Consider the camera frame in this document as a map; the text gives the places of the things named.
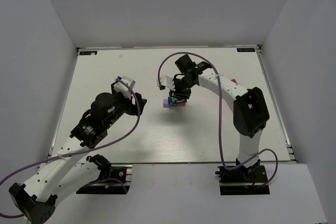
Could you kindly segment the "dark blue long block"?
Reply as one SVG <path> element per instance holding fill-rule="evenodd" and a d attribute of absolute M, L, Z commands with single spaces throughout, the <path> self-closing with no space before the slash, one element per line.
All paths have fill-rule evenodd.
<path fill-rule="evenodd" d="M 168 101 L 169 101 L 170 106 L 180 106 L 180 103 L 183 103 L 183 102 L 186 103 L 187 102 L 186 99 L 178 100 L 177 102 L 172 102 L 171 98 L 173 98 L 173 97 L 168 97 Z"/>

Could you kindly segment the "purple wood block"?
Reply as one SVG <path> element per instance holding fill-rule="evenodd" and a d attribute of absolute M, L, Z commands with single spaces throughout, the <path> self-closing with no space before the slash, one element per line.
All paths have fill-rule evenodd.
<path fill-rule="evenodd" d="M 163 107 L 164 108 L 169 108 L 170 107 L 168 99 L 163 100 Z"/>

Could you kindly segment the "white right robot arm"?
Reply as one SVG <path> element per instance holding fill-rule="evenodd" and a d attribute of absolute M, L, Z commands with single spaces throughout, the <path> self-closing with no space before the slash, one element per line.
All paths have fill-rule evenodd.
<path fill-rule="evenodd" d="M 179 73 L 174 77 L 158 78 L 161 89 L 169 88 L 170 97 L 188 100 L 191 89 L 199 86 L 219 97 L 218 109 L 226 102 L 233 113 L 233 125 L 239 133 L 239 151 L 236 165 L 225 166 L 227 170 L 241 167 L 252 169 L 259 165 L 259 143 L 263 129 L 270 118 L 263 92 L 260 88 L 248 89 L 225 78 L 207 59 L 200 63 L 191 60 L 190 54 L 181 54 L 175 62 Z"/>

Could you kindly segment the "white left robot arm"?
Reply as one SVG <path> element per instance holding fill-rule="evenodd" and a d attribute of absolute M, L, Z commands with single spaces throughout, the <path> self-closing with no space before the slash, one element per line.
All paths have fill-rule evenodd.
<path fill-rule="evenodd" d="M 55 188 L 79 160 L 99 149 L 98 144 L 120 117 L 124 114 L 141 116 L 147 100 L 133 92 L 134 86 L 133 79 L 117 77 L 111 92 L 96 96 L 57 155 L 45 161 L 44 166 L 22 184 L 10 186 L 8 191 L 15 206 L 31 223 L 45 223 L 51 217 L 59 198 Z"/>

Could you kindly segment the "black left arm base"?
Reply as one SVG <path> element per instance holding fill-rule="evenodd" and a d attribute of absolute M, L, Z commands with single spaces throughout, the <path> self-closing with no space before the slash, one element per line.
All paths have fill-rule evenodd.
<path fill-rule="evenodd" d="M 100 154 L 86 157 L 98 171 L 97 179 L 76 191 L 77 195 L 126 195 L 131 186 L 132 165 L 114 165 Z"/>

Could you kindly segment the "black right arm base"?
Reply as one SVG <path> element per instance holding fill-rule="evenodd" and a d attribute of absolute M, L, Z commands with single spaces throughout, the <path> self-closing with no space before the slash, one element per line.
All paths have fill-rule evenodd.
<path fill-rule="evenodd" d="M 238 169 L 227 170 L 218 167 L 215 175 L 219 178 L 220 194 L 222 196 L 269 195 L 268 181 L 264 165 L 260 165 L 247 177 Z"/>

